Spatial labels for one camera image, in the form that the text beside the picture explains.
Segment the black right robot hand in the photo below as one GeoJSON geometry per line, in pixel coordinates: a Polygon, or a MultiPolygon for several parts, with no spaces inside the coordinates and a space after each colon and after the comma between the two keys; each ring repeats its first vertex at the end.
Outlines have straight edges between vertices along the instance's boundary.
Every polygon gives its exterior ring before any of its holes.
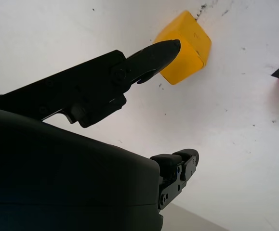
{"type": "Polygon", "coordinates": [[[199,153],[146,158],[46,124],[83,128],[121,109],[134,83],[168,66],[179,40],[118,50],[0,95],[0,231],[159,231],[199,153]]]}

